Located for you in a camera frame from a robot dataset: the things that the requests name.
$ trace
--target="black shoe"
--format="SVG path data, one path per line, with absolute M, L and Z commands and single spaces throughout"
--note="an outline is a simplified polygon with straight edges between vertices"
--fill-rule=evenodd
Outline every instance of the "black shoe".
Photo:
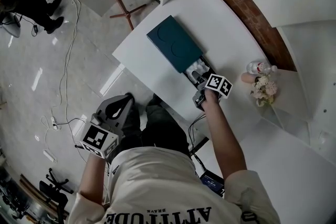
M 161 103 L 162 103 L 162 99 L 154 93 L 152 100 L 148 102 L 147 106 L 161 105 Z
M 64 21 L 64 17 L 59 17 L 56 20 L 54 20 L 54 26 L 52 29 L 47 30 L 47 34 L 52 34 L 57 28 L 59 28 Z
M 59 4 L 61 4 L 62 0 L 54 0 L 52 3 L 48 3 L 48 12 L 49 16 L 52 16 L 55 10 L 58 8 Z

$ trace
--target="office chair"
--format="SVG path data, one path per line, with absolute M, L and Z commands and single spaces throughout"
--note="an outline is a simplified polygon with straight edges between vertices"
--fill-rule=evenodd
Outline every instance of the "office chair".
M 52 169 L 49 168 L 49 174 L 51 178 L 49 178 L 49 175 L 46 175 L 46 178 L 55 186 L 53 187 L 52 184 L 48 185 L 43 181 L 40 181 L 40 191 L 44 193 L 49 199 L 46 201 L 46 203 L 49 203 L 51 200 L 58 203 L 57 206 L 57 216 L 58 216 L 58 224 L 64 224 L 64 208 L 65 205 L 68 203 L 68 198 L 65 194 L 60 193 L 61 190 L 73 194 L 73 190 L 67 190 L 63 187 L 64 184 L 68 183 L 69 180 L 65 179 L 63 182 L 58 182 L 54 175 L 52 174 Z

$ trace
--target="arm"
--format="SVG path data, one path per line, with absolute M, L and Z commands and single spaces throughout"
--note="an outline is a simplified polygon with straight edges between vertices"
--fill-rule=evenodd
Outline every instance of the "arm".
M 103 199 L 105 165 L 105 159 L 90 154 L 78 191 L 86 199 L 100 205 Z
M 205 90 L 202 107 L 210 128 L 216 159 L 224 180 L 234 172 L 246 170 L 244 153 L 235 138 L 212 90 Z

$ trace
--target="white floor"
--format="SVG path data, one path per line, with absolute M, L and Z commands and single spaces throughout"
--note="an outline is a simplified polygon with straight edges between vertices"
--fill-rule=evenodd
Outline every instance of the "white floor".
M 158 6 L 154 0 L 124 0 L 128 9 L 142 4 L 148 6 L 132 16 L 134 26 L 138 25 Z M 82 5 L 78 21 L 78 34 L 74 42 L 68 65 L 67 80 L 67 119 L 90 118 L 98 105 L 107 98 L 132 92 L 138 103 L 146 105 L 152 92 L 133 74 L 124 68 L 112 53 L 130 33 L 124 18 L 110 19 L 109 16 L 120 13 L 114 5 L 102 18 Z M 81 180 L 85 162 L 73 146 L 68 125 L 62 125 L 60 131 L 49 130 L 40 119 L 45 116 L 51 126 L 51 112 L 58 123 L 66 123 L 65 80 L 61 84 L 62 104 L 60 104 L 59 82 L 64 73 L 65 57 L 72 40 L 76 22 L 76 9 L 70 0 L 63 0 L 58 15 L 65 17 L 64 24 L 53 34 L 42 31 L 32 37 L 32 25 L 21 21 L 20 38 L 0 29 L 0 86 L 2 98 L 7 104 L 0 110 L 0 143 L 8 164 L 18 173 L 24 174 L 35 186 L 50 167 L 60 176 L 68 178 L 70 186 L 76 190 Z M 181 127 L 188 126 L 178 115 Z M 146 117 L 141 116 L 142 128 Z M 80 121 L 70 123 L 74 132 Z M 43 155 L 50 151 L 57 158 L 52 163 Z M 81 150 L 84 159 L 88 153 Z M 70 210 L 74 195 L 68 195 Z

